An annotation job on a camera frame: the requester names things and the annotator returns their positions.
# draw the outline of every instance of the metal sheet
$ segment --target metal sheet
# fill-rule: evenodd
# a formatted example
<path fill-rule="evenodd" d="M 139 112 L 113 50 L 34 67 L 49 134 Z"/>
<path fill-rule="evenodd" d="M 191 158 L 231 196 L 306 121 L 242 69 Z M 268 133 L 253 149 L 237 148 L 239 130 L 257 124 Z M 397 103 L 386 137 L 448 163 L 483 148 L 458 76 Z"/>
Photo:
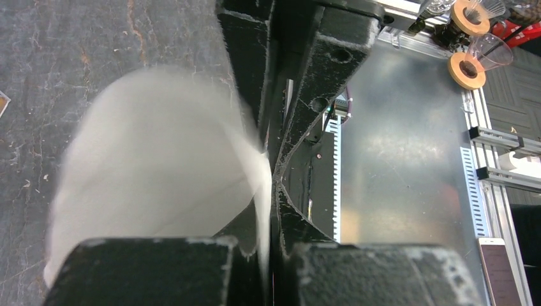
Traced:
<path fill-rule="evenodd" d="M 461 147 L 461 89 L 445 59 L 378 41 L 350 82 L 342 130 L 342 243 L 434 243 L 457 251 L 480 293 Z"/>

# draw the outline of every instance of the perforated metal strip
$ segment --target perforated metal strip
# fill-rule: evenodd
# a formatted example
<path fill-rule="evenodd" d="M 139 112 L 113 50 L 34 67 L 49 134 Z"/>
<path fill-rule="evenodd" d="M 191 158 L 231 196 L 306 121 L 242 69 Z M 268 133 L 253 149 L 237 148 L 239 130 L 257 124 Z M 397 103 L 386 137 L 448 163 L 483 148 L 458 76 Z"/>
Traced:
<path fill-rule="evenodd" d="M 490 233 L 487 227 L 487 215 L 481 192 L 479 190 L 479 181 L 475 172 L 475 162 L 471 149 L 460 148 L 462 156 L 462 165 L 464 167 L 464 175 L 466 176 L 466 186 L 468 188 L 468 198 L 471 208 L 471 219 L 473 220 L 473 229 L 475 237 L 489 237 Z"/>
<path fill-rule="evenodd" d="M 325 129 L 326 132 L 334 134 L 334 211 L 332 221 L 334 223 L 333 239 L 340 242 L 340 225 L 341 225 L 341 209 L 340 209 L 340 194 L 341 194 L 341 117 L 338 120 L 329 120 L 329 124 Z"/>

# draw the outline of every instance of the smartphone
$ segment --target smartphone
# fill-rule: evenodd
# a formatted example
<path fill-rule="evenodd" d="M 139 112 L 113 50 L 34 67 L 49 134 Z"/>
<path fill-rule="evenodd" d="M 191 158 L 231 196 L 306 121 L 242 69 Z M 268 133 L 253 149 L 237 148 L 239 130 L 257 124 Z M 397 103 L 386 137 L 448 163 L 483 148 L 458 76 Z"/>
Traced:
<path fill-rule="evenodd" d="M 493 306 L 521 306 L 519 290 L 501 238 L 479 238 L 485 279 Z"/>

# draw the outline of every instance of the metal bracket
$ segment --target metal bracket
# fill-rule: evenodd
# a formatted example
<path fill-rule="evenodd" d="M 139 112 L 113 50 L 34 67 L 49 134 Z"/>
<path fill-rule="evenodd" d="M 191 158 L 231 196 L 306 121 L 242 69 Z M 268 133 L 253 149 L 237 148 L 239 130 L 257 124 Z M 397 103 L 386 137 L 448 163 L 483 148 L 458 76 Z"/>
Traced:
<path fill-rule="evenodd" d="M 486 180 L 496 185 L 522 189 L 531 193 L 541 193 L 541 179 L 528 175 L 483 167 L 477 169 L 477 177 L 480 180 Z"/>
<path fill-rule="evenodd" d="M 516 134 L 502 133 L 479 126 L 472 127 L 468 132 L 470 139 L 477 143 L 514 150 L 516 153 L 527 156 L 541 155 L 541 142 L 522 138 Z"/>
<path fill-rule="evenodd" d="M 487 215 L 482 203 L 479 182 L 475 173 L 475 164 L 471 149 L 460 148 L 464 175 L 466 176 L 466 187 L 468 188 L 468 199 L 470 201 L 471 219 L 473 221 L 473 230 L 475 238 L 490 236 L 487 226 Z"/>

